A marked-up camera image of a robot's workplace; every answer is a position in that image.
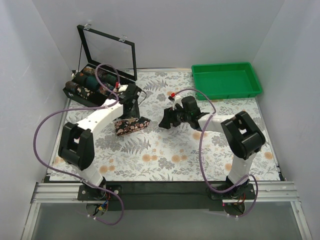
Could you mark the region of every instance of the leaf pattern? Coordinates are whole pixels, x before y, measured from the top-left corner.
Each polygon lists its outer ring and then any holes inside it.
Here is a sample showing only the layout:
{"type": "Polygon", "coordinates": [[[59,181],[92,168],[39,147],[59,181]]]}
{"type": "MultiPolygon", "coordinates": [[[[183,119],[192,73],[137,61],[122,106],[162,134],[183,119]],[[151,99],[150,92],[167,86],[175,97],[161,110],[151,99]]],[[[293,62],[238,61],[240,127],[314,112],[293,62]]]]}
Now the leaf pattern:
{"type": "Polygon", "coordinates": [[[150,91],[158,91],[162,88],[165,88],[166,86],[168,86],[168,84],[163,79],[162,80],[155,80],[155,81],[151,80],[150,82],[148,82],[145,85],[144,89],[150,90],[150,91]]]}
{"type": "Polygon", "coordinates": [[[127,154],[135,153],[135,155],[137,155],[137,153],[141,154],[144,149],[148,149],[149,147],[151,147],[149,140],[147,141],[146,138],[144,138],[144,140],[137,138],[136,140],[130,139],[126,142],[121,151],[127,154]]]}
{"type": "MultiPolygon", "coordinates": [[[[168,96],[184,88],[194,88],[191,72],[139,72],[137,85],[146,92],[146,99],[139,106],[140,115],[151,119],[147,128],[128,135],[116,136],[113,123],[96,136],[94,141],[97,169],[107,181],[203,181],[199,166],[200,133],[187,123],[169,130],[159,128],[164,109],[172,106],[168,96]]],[[[181,96],[195,96],[184,91],[181,96]]],[[[140,102],[145,97],[141,94],[140,102]]],[[[266,135],[266,128],[254,98],[213,100],[217,114],[231,115],[247,111],[266,135]]],[[[198,101],[203,112],[212,112],[206,101],[198,101]]],[[[82,107],[70,101],[69,108],[82,107]]],[[[70,111],[66,122],[76,123],[93,113],[92,110],[70,111]]],[[[271,151],[271,142],[256,155],[250,172],[259,180],[279,180],[277,166],[271,151]]],[[[206,132],[202,144],[203,168],[209,181],[224,181],[233,161],[227,139],[223,133],[206,132]]],[[[76,171],[64,161],[53,161],[56,168],[76,171]]],[[[73,177],[50,171],[51,181],[74,181],[73,177]]]]}

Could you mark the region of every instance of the white enclosure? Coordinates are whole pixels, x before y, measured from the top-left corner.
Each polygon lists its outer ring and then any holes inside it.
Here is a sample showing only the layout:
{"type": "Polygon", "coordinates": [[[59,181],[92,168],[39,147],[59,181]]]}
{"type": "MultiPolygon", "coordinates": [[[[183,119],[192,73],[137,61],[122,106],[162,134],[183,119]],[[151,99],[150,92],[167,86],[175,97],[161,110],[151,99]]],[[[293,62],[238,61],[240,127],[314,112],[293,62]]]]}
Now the white enclosure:
{"type": "MultiPolygon", "coordinates": [[[[62,88],[78,68],[76,26],[86,23],[134,42],[138,68],[251,62],[279,165],[295,181],[312,236],[320,238],[319,1],[0,0],[0,13],[0,239],[22,234],[36,181],[46,172],[34,157],[33,134],[64,107],[62,88]]],[[[116,60],[117,68],[128,67],[116,60]]],[[[46,161],[59,121],[49,121],[38,138],[46,161]]]]}

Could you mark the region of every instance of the plastic tray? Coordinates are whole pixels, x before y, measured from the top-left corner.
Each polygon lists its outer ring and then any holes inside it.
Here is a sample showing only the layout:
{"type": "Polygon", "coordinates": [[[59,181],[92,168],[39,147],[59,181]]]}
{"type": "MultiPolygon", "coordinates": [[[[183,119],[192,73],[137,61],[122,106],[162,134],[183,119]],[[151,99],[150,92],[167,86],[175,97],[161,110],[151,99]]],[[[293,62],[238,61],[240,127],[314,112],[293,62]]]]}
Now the plastic tray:
{"type": "MultiPolygon", "coordinates": [[[[193,65],[195,88],[210,99],[253,98],[262,93],[259,80],[249,62],[193,65]]],[[[198,100],[205,100],[196,93],[198,100]]]]}

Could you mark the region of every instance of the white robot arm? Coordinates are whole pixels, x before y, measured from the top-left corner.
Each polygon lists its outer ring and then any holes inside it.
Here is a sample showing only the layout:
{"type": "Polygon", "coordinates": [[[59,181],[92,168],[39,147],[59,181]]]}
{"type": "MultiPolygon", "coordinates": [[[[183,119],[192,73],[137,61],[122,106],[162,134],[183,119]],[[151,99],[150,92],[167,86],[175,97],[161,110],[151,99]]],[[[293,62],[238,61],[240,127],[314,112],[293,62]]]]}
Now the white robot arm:
{"type": "MultiPolygon", "coordinates": [[[[181,123],[202,131],[210,115],[198,108],[193,96],[170,96],[173,107],[164,110],[164,116],[159,127],[170,129],[181,123]]],[[[266,139],[249,114],[241,111],[236,115],[214,115],[208,123],[206,131],[224,133],[233,152],[232,168],[227,181],[237,183],[243,176],[248,175],[252,162],[261,150],[266,139]]],[[[242,180],[238,186],[246,184],[248,178],[242,180]]]]}
{"type": "MultiPolygon", "coordinates": [[[[67,122],[63,126],[58,155],[89,183],[100,187],[106,184],[106,180],[93,164],[94,139],[113,120],[129,114],[133,108],[138,107],[137,99],[140,92],[141,88],[134,84],[122,85],[117,92],[117,104],[96,110],[75,124],[67,122]]],[[[109,106],[115,101],[113,98],[107,99],[103,106],[109,106]]]]}

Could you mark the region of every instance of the glass panel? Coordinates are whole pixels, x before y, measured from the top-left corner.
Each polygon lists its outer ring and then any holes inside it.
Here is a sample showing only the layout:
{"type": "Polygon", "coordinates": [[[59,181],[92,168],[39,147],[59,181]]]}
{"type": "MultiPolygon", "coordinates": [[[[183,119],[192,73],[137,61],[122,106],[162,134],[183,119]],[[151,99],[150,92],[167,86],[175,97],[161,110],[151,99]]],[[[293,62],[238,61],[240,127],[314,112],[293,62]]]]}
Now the glass panel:
{"type": "Polygon", "coordinates": [[[92,60],[116,69],[133,69],[132,48],[122,42],[84,31],[92,60]]]}
{"type": "MultiPolygon", "coordinates": [[[[257,202],[249,215],[238,220],[209,214],[205,209],[126,210],[115,226],[79,214],[86,212],[85,206],[42,203],[32,239],[302,239],[290,202],[257,202]]],[[[105,215],[104,219],[114,221],[119,212],[105,215]]]]}

